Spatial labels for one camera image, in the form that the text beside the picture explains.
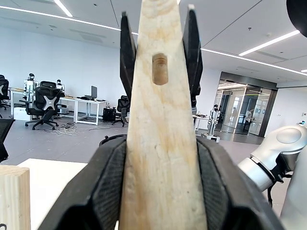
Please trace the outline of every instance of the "wooden block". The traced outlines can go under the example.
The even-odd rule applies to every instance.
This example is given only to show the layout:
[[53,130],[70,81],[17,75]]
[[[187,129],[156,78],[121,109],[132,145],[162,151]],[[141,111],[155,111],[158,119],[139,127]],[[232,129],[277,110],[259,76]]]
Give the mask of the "wooden block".
[[119,229],[206,223],[177,0],[142,0]]
[[30,171],[0,165],[0,224],[7,230],[30,230]]

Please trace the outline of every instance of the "glass wall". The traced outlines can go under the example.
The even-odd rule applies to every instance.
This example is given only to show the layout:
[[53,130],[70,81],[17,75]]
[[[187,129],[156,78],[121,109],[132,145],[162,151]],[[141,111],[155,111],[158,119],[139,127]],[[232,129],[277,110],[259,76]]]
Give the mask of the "glass wall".
[[215,131],[259,135],[271,90],[220,81],[214,104],[220,119]]
[[259,92],[255,109],[252,113],[252,120],[249,126],[248,132],[253,135],[259,135],[264,114],[267,109],[268,100],[271,94],[271,90],[261,89]]

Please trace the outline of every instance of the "office chair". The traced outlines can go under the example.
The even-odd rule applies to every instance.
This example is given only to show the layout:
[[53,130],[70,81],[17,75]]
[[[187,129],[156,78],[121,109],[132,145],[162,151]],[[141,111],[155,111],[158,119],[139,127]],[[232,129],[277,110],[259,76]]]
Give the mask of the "office chair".
[[26,122],[25,126],[29,126],[30,123],[36,123],[32,127],[32,130],[35,130],[35,127],[39,124],[50,125],[53,130],[55,129],[53,124],[58,127],[59,125],[54,121],[50,121],[50,119],[53,115],[57,114],[57,103],[59,102],[60,94],[61,90],[40,86],[35,89],[33,108],[29,108],[29,104],[32,102],[20,101],[25,103],[25,110],[28,115],[42,116],[40,120]]
[[51,82],[51,81],[41,81],[39,86],[47,87],[47,88],[50,88],[50,89],[56,89],[57,88],[57,84],[55,82]]
[[8,96],[9,92],[9,81],[4,78],[3,75],[0,75],[0,108],[4,107],[4,110],[6,110],[7,107],[10,107],[9,104],[4,102],[4,100],[9,100]]
[[15,120],[13,119],[0,120],[0,163],[2,161],[5,161],[9,157],[8,152],[6,151],[3,143],[14,121]]
[[115,120],[113,123],[121,122],[123,127],[125,126],[127,113],[130,111],[130,102],[127,96],[121,96],[118,100],[117,110],[120,113],[116,113],[115,116],[119,117],[118,120]]

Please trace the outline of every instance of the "white desk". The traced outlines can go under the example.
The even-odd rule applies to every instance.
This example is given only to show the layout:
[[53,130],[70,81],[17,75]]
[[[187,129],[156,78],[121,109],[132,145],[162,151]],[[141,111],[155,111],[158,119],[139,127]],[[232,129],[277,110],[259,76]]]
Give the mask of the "white desk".
[[[75,123],[84,123],[84,124],[93,124],[93,125],[98,125],[98,119],[99,119],[99,107],[100,104],[105,104],[107,101],[104,102],[95,102],[95,101],[88,101],[88,100],[82,100],[79,98],[70,98],[70,97],[61,97],[60,100],[63,101],[72,101],[74,102],[74,115],[63,115],[66,117],[73,117],[73,121]],[[79,103],[86,103],[86,113],[84,116],[78,116],[79,113]],[[96,104],[97,105],[97,111],[96,111],[96,116],[91,116],[91,105]],[[91,121],[81,121],[81,119],[84,119],[86,117],[95,117],[96,121],[91,122]]]
[[10,88],[10,97],[11,97],[11,115],[14,115],[14,94],[23,94],[21,90],[16,90],[15,88]]
[[86,165],[39,159],[27,159],[18,165],[30,169],[31,230],[38,229],[67,183]]
[[200,126],[201,120],[209,121],[209,118],[206,118],[206,117],[200,117],[200,116],[196,116],[196,115],[193,115],[192,117],[193,117],[193,119],[196,119],[195,123],[194,123],[194,131],[198,131],[198,127]]

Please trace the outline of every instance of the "humanoid robot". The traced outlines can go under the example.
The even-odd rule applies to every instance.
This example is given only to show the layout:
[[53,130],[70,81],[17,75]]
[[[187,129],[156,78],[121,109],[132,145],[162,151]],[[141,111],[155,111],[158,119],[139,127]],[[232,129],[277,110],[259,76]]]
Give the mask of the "humanoid robot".
[[208,133],[204,133],[201,136],[207,138],[208,140],[220,142],[220,137],[214,135],[215,127],[219,121],[221,111],[219,111],[219,105],[215,104],[213,109],[210,111],[209,121],[208,121]]
[[57,80],[57,89],[62,90],[63,93],[65,93],[65,85],[61,84],[61,80]]
[[34,74],[30,73],[28,79],[24,80],[24,99],[29,102],[34,101],[35,89],[39,86],[39,82],[35,81],[34,77]]

